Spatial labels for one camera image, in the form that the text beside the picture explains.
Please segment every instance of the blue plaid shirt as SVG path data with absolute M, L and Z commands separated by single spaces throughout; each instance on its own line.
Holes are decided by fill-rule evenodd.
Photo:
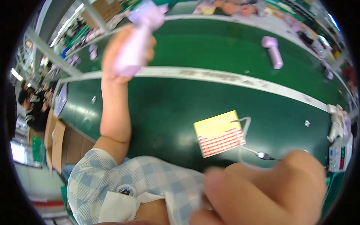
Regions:
M 76 164 L 68 181 L 68 201 L 79 225 L 98 223 L 106 193 L 119 192 L 124 185 L 136 189 L 135 198 L 146 192 L 160 196 L 166 192 L 167 207 L 172 209 L 169 217 L 176 225 L 188 224 L 191 212 L 200 207 L 203 174 L 150 156 L 117 165 L 107 152 L 92 149 Z

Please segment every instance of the black jacket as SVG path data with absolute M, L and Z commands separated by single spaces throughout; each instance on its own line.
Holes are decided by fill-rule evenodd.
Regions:
M 42 105 L 45 101 L 45 91 L 41 91 L 30 100 L 31 109 L 26 110 L 26 123 L 30 128 L 36 132 L 45 132 L 46 122 L 48 120 L 48 115 L 50 108 L 48 107 L 45 112 L 42 110 Z

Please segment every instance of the digital display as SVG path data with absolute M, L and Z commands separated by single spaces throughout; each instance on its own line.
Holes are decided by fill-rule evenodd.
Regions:
M 344 168 L 344 160 L 345 160 L 345 147 L 341 148 L 341 158 L 340 158 L 340 169 Z

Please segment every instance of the checkered sleeve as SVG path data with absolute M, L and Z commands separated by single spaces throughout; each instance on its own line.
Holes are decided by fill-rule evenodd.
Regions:
M 67 196 L 79 225 L 97 223 L 101 203 L 100 186 L 107 171 L 117 167 L 115 160 L 101 149 L 92 149 L 76 164 L 68 180 Z

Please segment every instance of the red and white checkered label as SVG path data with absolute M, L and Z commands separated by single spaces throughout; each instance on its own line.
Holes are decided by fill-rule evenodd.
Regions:
M 227 130 L 225 131 L 224 135 L 210 140 L 208 140 L 207 137 L 204 137 L 202 135 L 198 136 L 203 158 L 225 152 L 239 145 L 246 144 L 243 136 L 243 131 L 236 128 Z

